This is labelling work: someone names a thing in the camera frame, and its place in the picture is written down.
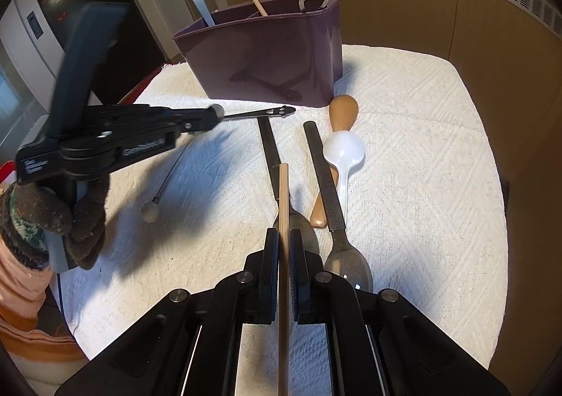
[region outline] table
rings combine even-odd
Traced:
[[[353,131],[366,151],[349,181],[349,240],[369,261],[375,291],[400,291],[487,367],[504,314],[508,245],[499,178],[476,108],[448,61],[388,48],[343,52],[336,93],[357,99]],[[210,101],[187,64],[165,67],[137,102],[218,102],[227,113],[271,107]],[[305,216],[318,192],[302,129],[308,120],[323,138],[330,131],[327,108],[297,108],[271,121],[289,164],[293,206]],[[232,121],[190,142],[161,199],[159,221],[143,223],[139,209],[179,150],[111,175],[106,248],[92,270],[61,276],[68,324],[89,358],[170,290],[206,290],[242,269],[275,219],[257,122]],[[329,232],[317,234],[325,259]],[[276,325],[244,326],[237,394],[276,394],[276,351]],[[290,360],[291,394],[330,394],[321,326],[293,325]]]

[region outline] brown glove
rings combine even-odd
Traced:
[[[64,236],[68,254],[81,268],[91,269],[105,240],[108,190],[109,176],[89,182],[71,211],[45,188],[14,184],[0,198],[0,234],[18,261],[31,269],[48,265],[44,230]]]

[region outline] silver bolt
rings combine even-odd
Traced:
[[[184,301],[185,298],[187,298],[187,291],[185,291],[183,288],[176,288],[175,290],[172,290],[170,292],[169,296],[170,296],[170,301],[174,303],[180,303]]]
[[[329,281],[332,280],[332,274],[326,271],[317,272],[314,278],[316,279],[317,282],[320,282],[321,284],[327,284]]]
[[[391,290],[391,289],[388,288],[380,294],[380,297],[383,298],[385,301],[387,301],[389,303],[393,303],[395,301],[398,301],[398,298],[400,297],[400,295],[398,295],[397,291],[394,291],[394,290]]]
[[[236,280],[238,280],[238,282],[240,282],[241,284],[248,284],[252,280],[254,280],[254,274],[252,274],[250,271],[240,271],[238,274],[236,274]]]

